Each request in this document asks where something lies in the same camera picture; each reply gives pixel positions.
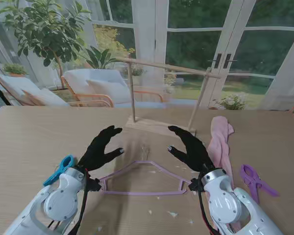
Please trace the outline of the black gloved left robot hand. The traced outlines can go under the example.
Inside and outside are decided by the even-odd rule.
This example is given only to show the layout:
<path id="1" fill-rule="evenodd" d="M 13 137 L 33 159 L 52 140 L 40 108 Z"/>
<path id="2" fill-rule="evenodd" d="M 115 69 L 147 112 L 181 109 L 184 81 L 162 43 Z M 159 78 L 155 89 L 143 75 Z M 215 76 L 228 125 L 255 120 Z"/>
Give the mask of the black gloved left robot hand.
<path id="1" fill-rule="evenodd" d="M 77 168 L 88 171 L 96 170 L 123 154 L 123 148 L 117 148 L 109 153 L 105 153 L 105 148 L 111 141 L 111 138 L 121 133 L 122 130 L 122 128 L 115 128 L 114 125 L 101 130 L 78 161 Z"/>

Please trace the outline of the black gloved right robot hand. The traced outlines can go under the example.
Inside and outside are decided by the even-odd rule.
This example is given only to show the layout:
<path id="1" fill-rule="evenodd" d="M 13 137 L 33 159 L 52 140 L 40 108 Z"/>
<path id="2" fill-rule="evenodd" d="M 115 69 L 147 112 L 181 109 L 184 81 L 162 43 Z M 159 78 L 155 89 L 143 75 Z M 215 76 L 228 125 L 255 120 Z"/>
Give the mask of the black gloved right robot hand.
<path id="1" fill-rule="evenodd" d="M 195 172 L 206 174 L 216 169 L 201 140 L 177 126 L 169 126 L 168 129 L 180 137 L 186 148 L 186 153 L 184 153 L 170 145 L 168 151 L 173 156 Z"/>

